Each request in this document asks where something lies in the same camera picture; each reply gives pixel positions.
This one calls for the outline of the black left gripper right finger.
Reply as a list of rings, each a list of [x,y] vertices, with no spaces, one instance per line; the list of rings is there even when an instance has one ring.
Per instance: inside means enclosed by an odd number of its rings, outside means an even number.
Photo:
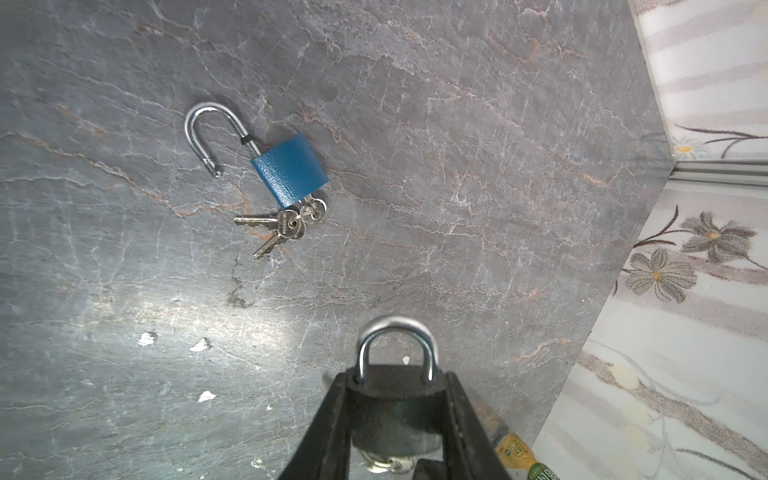
[[[447,431],[443,434],[447,479],[509,479],[493,443],[505,421],[457,374],[448,372]]]

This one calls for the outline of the silver key bunch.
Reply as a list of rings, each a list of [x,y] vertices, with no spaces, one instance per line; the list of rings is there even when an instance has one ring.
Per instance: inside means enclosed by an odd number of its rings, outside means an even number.
[[[270,238],[253,254],[253,259],[259,260],[279,243],[300,239],[306,232],[307,223],[321,221],[326,213],[325,201],[309,195],[301,199],[296,206],[289,206],[277,213],[266,216],[238,216],[233,221],[239,226],[260,226],[271,232]]]

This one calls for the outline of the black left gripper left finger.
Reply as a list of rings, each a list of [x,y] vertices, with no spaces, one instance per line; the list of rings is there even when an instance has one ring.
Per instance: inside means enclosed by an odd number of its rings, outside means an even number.
[[[333,379],[319,410],[279,479],[345,480],[350,467],[347,373]]]

